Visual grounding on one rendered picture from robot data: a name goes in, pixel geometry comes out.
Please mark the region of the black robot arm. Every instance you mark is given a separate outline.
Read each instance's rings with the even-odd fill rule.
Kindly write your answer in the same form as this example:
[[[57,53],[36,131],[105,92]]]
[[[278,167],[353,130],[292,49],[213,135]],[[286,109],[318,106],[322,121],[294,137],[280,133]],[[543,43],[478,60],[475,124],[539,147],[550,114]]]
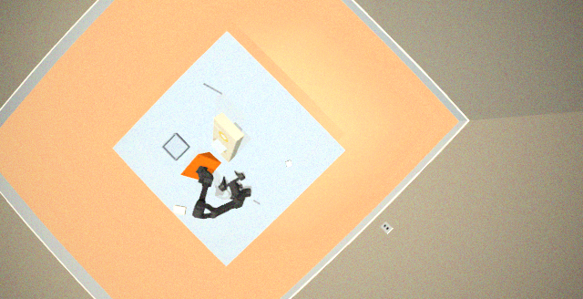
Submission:
[[[211,187],[214,179],[213,174],[209,173],[207,169],[208,168],[206,167],[198,166],[197,170],[195,171],[199,175],[198,182],[201,183],[203,187],[199,199],[194,205],[192,216],[198,219],[215,219],[217,216],[222,215],[227,211],[241,208],[245,202],[245,197],[251,196],[251,189],[242,189],[241,184],[238,185],[238,183],[237,185],[240,190],[238,188],[231,190],[232,195],[230,196],[230,199],[232,199],[232,201],[229,201],[217,208],[213,208],[210,204],[206,203],[207,190],[208,187]],[[208,209],[211,212],[204,213],[205,209]]]

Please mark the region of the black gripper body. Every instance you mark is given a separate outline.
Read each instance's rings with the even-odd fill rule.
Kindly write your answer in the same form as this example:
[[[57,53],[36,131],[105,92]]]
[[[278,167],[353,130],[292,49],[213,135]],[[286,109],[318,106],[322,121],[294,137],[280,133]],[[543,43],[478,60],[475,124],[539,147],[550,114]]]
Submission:
[[[225,191],[225,190],[227,190],[227,189],[228,189],[228,186],[230,186],[230,190],[232,190],[232,189],[234,189],[234,188],[238,188],[238,185],[237,185],[237,183],[236,183],[236,181],[238,181],[238,180],[239,180],[239,181],[243,181],[243,180],[245,180],[245,177],[244,177],[244,175],[243,175],[242,173],[240,173],[240,174],[237,176],[237,179],[235,179],[234,181],[232,181],[232,182],[230,182],[230,183],[227,183],[227,184],[225,184],[225,183],[222,183],[222,184],[220,184],[220,185],[219,185],[219,189],[220,189],[221,191]]]

